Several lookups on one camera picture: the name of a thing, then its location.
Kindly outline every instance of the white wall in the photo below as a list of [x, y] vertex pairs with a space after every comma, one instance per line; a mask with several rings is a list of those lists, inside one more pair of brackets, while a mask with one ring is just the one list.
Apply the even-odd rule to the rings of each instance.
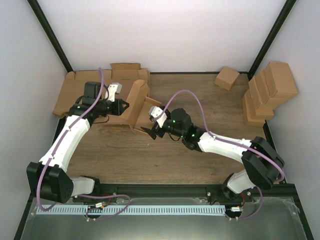
[[269, 49], [270, 61], [289, 63], [299, 94], [268, 121], [285, 173], [295, 183], [315, 239], [320, 239], [320, 4], [297, 1]]
[[248, 71], [285, 0], [39, 0], [75, 70]]
[[0, 7], [0, 234], [14, 239], [30, 194], [26, 168], [52, 143], [65, 69], [27, 1]]

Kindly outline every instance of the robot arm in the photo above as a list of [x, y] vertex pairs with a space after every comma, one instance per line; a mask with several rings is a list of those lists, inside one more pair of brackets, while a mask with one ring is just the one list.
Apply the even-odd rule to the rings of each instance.
[[[172, 112], [166, 110], [161, 115], [162, 112], [163, 107], [152, 107], [149, 115], [154, 125], [152, 129], [142, 127], [154, 140], [157, 136], [162, 138], [165, 133], [168, 133], [182, 138], [182, 143], [190, 150], [219, 154], [244, 165], [245, 170], [231, 174], [222, 184], [222, 192], [227, 199], [232, 200], [239, 193], [255, 186], [265, 190], [271, 189], [279, 176], [279, 171], [271, 163], [241, 147], [246, 146], [256, 149], [272, 159], [282, 169], [284, 161], [266, 140], [261, 137], [256, 137], [254, 140], [234, 139], [211, 132], [212, 137], [205, 129], [195, 126], [184, 109], [177, 108]], [[226, 143], [216, 138], [238, 143], [241, 146]]]
[[36, 192], [40, 173], [50, 159], [42, 180], [40, 197], [59, 203], [65, 203], [70, 197], [79, 194], [90, 194], [95, 180], [90, 177], [69, 178], [67, 169], [70, 159], [81, 138], [90, 129], [95, 119], [107, 115], [120, 116], [129, 104], [115, 95], [121, 91], [121, 84], [112, 83], [108, 86], [105, 98], [100, 99], [92, 110], [70, 127], [95, 101], [100, 91], [99, 82], [87, 82], [84, 86], [82, 103], [74, 104], [69, 110], [65, 125], [49, 149], [38, 163], [31, 162], [27, 167], [27, 176], [32, 193]]

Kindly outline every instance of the wooden tabletop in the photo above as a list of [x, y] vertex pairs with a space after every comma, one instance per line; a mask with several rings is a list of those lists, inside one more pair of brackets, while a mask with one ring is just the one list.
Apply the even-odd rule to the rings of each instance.
[[[241, 74], [230, 91], [214, 84], [214, 74], [152, 74], [150, 97], [164, 105], [181, 89], [194, 92], [202, 103], [209, 129], [236, 139], [265, 137], [262, 127], [246, 126], [242, 97], [249, 88]], [[184, 108], [192, 122], [203, 128], [200, 108], [188, 93], [178, 95], [169, 110]], [[102, 183], [221, 184], [243, 166], [214, 153], [187, 149], [181, 141], [152, 140], [143, 133], [94, 124], [80, 141], [69, 167], [70, 177], [92, 176]]]

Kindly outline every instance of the black metal frame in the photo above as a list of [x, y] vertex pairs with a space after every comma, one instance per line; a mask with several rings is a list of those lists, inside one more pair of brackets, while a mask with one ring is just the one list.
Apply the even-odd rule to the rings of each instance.
[[[45, 33], [47, 34], [52, 46], [54, 47], [55, 51], [57, 52], [61, 62], [63, 63], [67, 72], [73, 71], [55, 33], [53, 32], [50, 24], [43, 13], [39, 3], [37, 0], [27, 0], [30, 4], [32, 10], [34, 11], [35, 16], [39, 20], [42, 28], [44, 29]], [[273, 24], [272, 29], [270, 30], [267, 38], [264, 41], [258, 55], [256, 56], [249, 72], [243, 71], [242, 74], [247, 74], [248, 79], [250, 80], [252, 76], [257, 71], [259, 65], [261, 64], [263, 58], [265, 57], [268, 49], [270, 48], [273, 40], [277, 36], [281, 26], [285, 22], [288, 14], [290, 13], [291, 9], [293, 8], [296, 0], [287, 0], [278, 15], [275, 23]], [[219, 72], [152, 72], [151, 74], [217, 74]], [[61, 132], [62, 128], [66, 119], [60, 119], [57, 125], [57, 129], [54, 135], [54, 140], [58, 137], [59, 133]], [[267, 122], [263, 126], [265, 138], [268, 143], [275, 149], [275, 145], [268, 127]], [[199, 184], [191, 184], [191, 185], [177, 185], [177, 184], [102, 184], [102, 189], [105, 193], [112, 194], [116, 192], [117, 194], [128, 194], [132, 198], [207, 198], [208, 191], [216, 191], [220, 189], [220, 184], [207, 184], [207, 185], [199, 185]], [[251, 196], [258, 197], [259, 193], [256, 189], [251, 189]], [[265, 197], [292, 197], [294, 200], [295, 205], [299, 208], [300, 213], [299, 217], [303, 224], [304, 232], [308, 240], [313, 240], [313, 235], [311, 233], [308, 221], [306, 219], [303, 207], [301, 205], [296, 187], [294, 184], [275, 184], [271, 190], [263, 191], [263, 195]], [[26, 224], [26, 220], [31, 208], [32, 201], [35, 196], [30, 195], [25, 210], [23, 212], [20, 224], [16, 231], [16, 235], [14, 239], [20, 239], [23, 230]], [[234, 204], [235, 202], [223, 202], [222, 204]]]

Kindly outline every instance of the gray floor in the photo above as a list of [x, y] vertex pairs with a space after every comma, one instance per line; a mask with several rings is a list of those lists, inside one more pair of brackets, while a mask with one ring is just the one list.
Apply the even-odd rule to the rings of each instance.
[[[246, 204], [250, 214], [255, 206]], [[223, 216], [118, 216], [86, 222], [82, 215], [30, 215], [23, 240], [304, 240], [290, 199], [266, 198], [251, 219]]]

